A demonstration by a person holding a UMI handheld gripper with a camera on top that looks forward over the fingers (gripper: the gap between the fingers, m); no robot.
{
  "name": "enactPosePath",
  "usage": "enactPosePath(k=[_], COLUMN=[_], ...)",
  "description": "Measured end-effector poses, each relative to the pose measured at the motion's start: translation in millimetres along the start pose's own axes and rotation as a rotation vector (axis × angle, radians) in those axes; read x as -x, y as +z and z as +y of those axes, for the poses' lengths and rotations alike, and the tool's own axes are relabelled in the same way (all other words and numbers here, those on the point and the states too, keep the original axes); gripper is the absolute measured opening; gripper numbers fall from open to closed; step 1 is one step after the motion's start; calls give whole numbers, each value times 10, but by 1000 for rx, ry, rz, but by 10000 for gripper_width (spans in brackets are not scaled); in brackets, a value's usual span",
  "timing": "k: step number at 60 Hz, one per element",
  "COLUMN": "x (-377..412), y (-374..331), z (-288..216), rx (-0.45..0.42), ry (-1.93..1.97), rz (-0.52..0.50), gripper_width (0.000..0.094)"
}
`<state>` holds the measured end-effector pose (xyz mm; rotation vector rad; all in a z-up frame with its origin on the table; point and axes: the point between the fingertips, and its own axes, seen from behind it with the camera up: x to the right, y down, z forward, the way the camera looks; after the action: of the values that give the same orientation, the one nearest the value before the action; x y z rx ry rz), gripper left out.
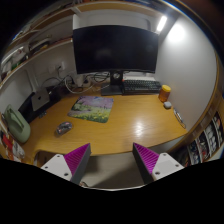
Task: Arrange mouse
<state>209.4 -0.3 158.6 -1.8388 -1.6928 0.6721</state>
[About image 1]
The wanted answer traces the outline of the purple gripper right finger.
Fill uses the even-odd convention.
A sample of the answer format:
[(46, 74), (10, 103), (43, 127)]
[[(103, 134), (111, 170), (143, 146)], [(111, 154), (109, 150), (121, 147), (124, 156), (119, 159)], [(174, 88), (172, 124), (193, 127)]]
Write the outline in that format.
[(145, 184), (183, 169), (183, 166), (169, 154), (158, 154), (137, 143), (133, 144), (132, 153)]

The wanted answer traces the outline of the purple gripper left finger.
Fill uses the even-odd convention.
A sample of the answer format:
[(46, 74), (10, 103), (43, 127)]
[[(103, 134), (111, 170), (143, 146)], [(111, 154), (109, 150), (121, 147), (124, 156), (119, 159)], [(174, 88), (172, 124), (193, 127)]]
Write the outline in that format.
[(66, 155), (56, 154), (42, 169), (79, 185), (91, 155), (91, 145), (85, 144)]

